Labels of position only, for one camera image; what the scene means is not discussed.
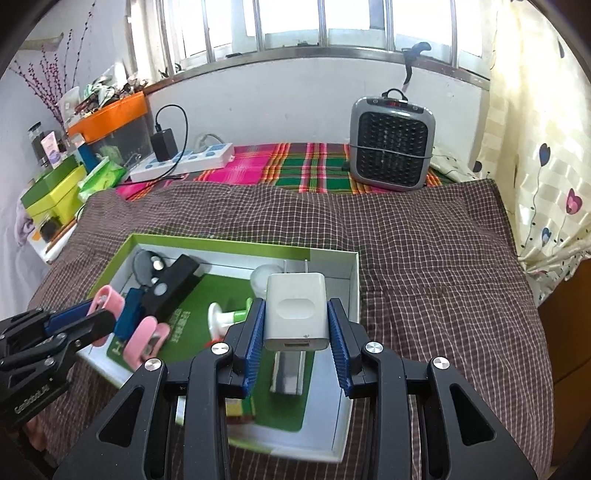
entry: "blue gripper pad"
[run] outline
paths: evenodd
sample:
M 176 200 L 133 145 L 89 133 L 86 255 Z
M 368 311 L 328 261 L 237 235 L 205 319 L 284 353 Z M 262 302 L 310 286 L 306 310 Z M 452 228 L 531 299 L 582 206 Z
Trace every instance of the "blue gripper pad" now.
M 333 352 L 335 360 L 336 375 L 339 378 L 339 385 L 345 392 L 345 396 L 351 394 L 353 381 L 351 379 L 351 370 L 349 366 L 349 353 L 345 347 L 345 339 L 341 331 L 339 319 L 337 318 L 335 308 L 328 302 L 330 349 Z
M 140 288 L 130 288 L 125 296 L 125 307 L 115 324 L 114 334 L 117 338 L 127 341 L 134 334 L 141 320 L 144 318 L 142 297 L 144 291 Z
M 92 300 L 87 300 L 84 303 L 80 303 L 64 310 L 63 312 L 58 312 L 52 315 L 45 325 L 45 333 L 48 336 L 51 336 L 58 330 L 62 330 L 63 328 L 68 327 L 68 325 L 83 319 L 88 315 L 88 309 L 90 308 L 91 303 Z
M 244 383 L 242 389 L 245 398 L 250 394 L 252 387 L 255 386 L 256 376 L 261 364 L 262 355 L 262 336 L 265 327 L 265 302 L 262 301 L 259 311 L 256 314 L 255 327 L 252 331 L 251 341 L 248 344 L 248 350 L 245 358 Z

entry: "heater grille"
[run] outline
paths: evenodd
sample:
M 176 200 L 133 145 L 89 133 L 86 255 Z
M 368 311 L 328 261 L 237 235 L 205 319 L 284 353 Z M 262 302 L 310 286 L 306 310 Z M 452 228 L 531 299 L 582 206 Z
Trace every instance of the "heater grille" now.
M 425 157 L 428 133 L 427 125 L 419 120 L 365 112 L 359 118 L 357 145 Z M 362 177 L 404 187 L 413 187 L 421 181 L 425 161 L 428 160 L 357 149 L 357 171 Z

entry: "green box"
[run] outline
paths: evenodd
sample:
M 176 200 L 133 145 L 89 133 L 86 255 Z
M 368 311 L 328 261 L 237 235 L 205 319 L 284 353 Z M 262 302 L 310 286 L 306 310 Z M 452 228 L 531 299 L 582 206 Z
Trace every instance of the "green box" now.
M 21 197 L 22 205 L 29 208 L 56 188 L 76 167 L 78 162 L 74 155 L 70 155 L 57 168 L 43 175 L 35 182 L 25 195 Z
M 217 302 L 224 311 L 243 309 L 253 297 L 249 278 L 264 264 L 288 272 L 324 274 L 327 298 L 338 297 L 349 319 L 359 321 L 359 258 L 355 252 L 254 244 L 204 238 L 133 234 L 121 246 L 89 293 L 92 297 L 110 284 L 123 295 L 138 287 L 132 262 L 140 249 L 150 249 L 172 263 L 181 254 L 200 264 L 202 280 L 168 320 L 171 336 L 158 354 L 165 363 L 190 359 L 210 340 L 207 308 Z M 122 342 L 111 335 L 103 347 L 80 352 L 101 375 L 120 388 L 131 376 L 121 358 Z M 352 402 L 339 387 L 330 349 L 306 355 L 304 394 L 271 394 L 273 352 L 264 350 L 252 392 L 256 410 L 253 424 L 228 425 L 230 443 L 256 452 L 316 462 L 340 462 L 345 452 Z M 182 423 L 184 399 L 179 400 L 177 422 Z
M 67 225 L 73 220 L 82 206 L 82 201 L 78 198 L 78 182 L 84 177 L 86 169 L 84 165 L 79 165 L 56 188 L 27 207 L 27 213 L 33 219 L 33 223 L 40 226 L 46 217 L 57 217 L 62 225 Z

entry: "floral curtain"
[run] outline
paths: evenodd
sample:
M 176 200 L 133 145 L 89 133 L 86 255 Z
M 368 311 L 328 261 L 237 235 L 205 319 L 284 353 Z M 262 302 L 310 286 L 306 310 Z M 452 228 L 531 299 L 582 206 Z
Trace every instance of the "floral curtain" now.
M 482 147 L 472 172 L 450 176 L 495 179 L 538 304 L 591 258 L 590 102 L 589 80 L 544 15 L 499 0 Z

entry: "white power adapter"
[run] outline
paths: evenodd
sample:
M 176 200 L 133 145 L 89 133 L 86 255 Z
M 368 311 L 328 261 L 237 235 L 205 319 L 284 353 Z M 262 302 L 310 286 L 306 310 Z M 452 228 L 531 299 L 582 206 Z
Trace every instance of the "white power adapter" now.
M 267 282 L 265 348 L 318 351 L 329 345 L 326 286 L 321 273 L 276 273 Z

